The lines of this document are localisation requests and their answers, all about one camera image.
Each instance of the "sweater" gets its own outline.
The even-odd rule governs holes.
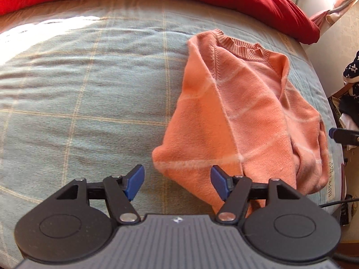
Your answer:
[[[212,165],[253,182],[280,178],[302,194],[323,188],[328,148],[320,114],[288,81],[280,53],[207,31],[188,41],[182,92],[154,166],[212,205]]]

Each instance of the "curtain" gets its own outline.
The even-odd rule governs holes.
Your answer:
[[[330,26],[338,21],[356,1],[357,0],[336,0],[333,5],[333,10],[319,12],[310,19],[319,27],[321,34],[323,34]]]

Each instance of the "gray ribbed panel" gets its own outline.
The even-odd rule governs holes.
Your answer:
[[[213,223],[208,215],[149,215],[143,223],[121,227],[101,252],[68,265],[26,260],[17,269],[335,269],[327,260],[288,266],[254,252],[234,227]]]

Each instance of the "light blue bedsheet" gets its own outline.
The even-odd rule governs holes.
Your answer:
[[[290,81],[327,130],[335,126],[301,45],[234,11],[191,0],[70,0],[0,17],[0,266],[21,260],[17,220],[73,178],[101,181],[142,163],[142,215],[210,212],[153,168],[151,152],[181,92],[186,41],[215,28],[286,54]],[[331,193],[311,195],[316,203],[340,199],[342,150],[332,140],[329,148]]]

